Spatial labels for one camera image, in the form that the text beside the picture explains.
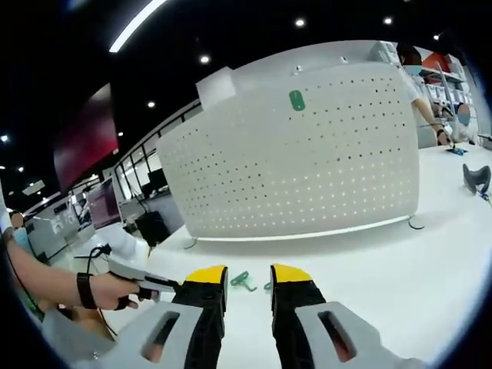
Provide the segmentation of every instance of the white display table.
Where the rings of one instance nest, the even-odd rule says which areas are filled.
[[[492,165],[492,151],[461,145],[460,157],[443,148],[420,151],[421,196],[415,231],[406,221],[350,234],[289,241],[198,242],[181,228],[160,244],[149,271],[183,280],[192,271],[225,264],[229,279],[242,271],[255,292],[228,287],[226,335],[218,368],[280,367],[271,335],[272,263],[312,275],[327,301],[340,301],[381,333],[383,345],[402,357],[435,361],[459,338],[487,287],[492,207],[463,186],[461,166]],[[163,296],[170,301],[172,295]],[[153,303],[105,313],[119,331]]]

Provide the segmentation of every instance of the monitor screen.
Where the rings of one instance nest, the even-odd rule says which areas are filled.
[[[101,229],[107,225],[121,222],[120,209],[116,200],[113,179],[109,178],[98,187],[89,192],[89,211],[91,212],[92,224],[95,229]]]
[[[66,192],[92,166],[118,149],[109,85],[96,92],[60,132],[54,147],[60,191]]]

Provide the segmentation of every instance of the black wrist strap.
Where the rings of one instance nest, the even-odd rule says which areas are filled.
[[[98,307],[92,296],[91,283],[89,281],[91,276],[92,274],[89,273],[77,273],[77,289],[82,306],[86,309],[95,310]]]

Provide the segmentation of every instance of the green logo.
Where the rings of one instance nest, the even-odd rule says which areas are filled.
[[[291,91],[289,93],[289,98],[291,100],[292,108],[295,111],[303,111],[306,108],[306,104],[304,103],[304,99],[299,90]]]

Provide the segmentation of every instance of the led strip light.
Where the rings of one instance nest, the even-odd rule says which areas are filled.
[[[364,229],[376,228],[383,225],[397,223],[399,221],[405,221],[410,216],[405,215],[403,217],[398,217],[395,219],[390,219],[387,221],[380,221],[378,223],[366,224],[366,225],[358,225],[357,227],[350,227],[344,229],[336,229],[333,231],[323,231],[316,233],[304,233],[304,234],[289,234],[285,236],[267,236],[267,237],[247,237],[247,238],[210,238],[210,237],[197,237],[198,241],[218,241],[218,242],[247,242],[247,241],[284,241],[284,240],[297,240],[302,238],[314,238],[314,237],[322,237],[322,236],[330,236],[333,234],[343,234],[354,231],[362,231]]]
[[[130,23],[125,27],[122,33],[116,38],[109,52],[115,54],[121,50],[126,41],[133,35],[138,27],[141,26],[145,20],[152,15],[162,4],[167,0],[152,0],[149,2],[138,14],[133,18]]]

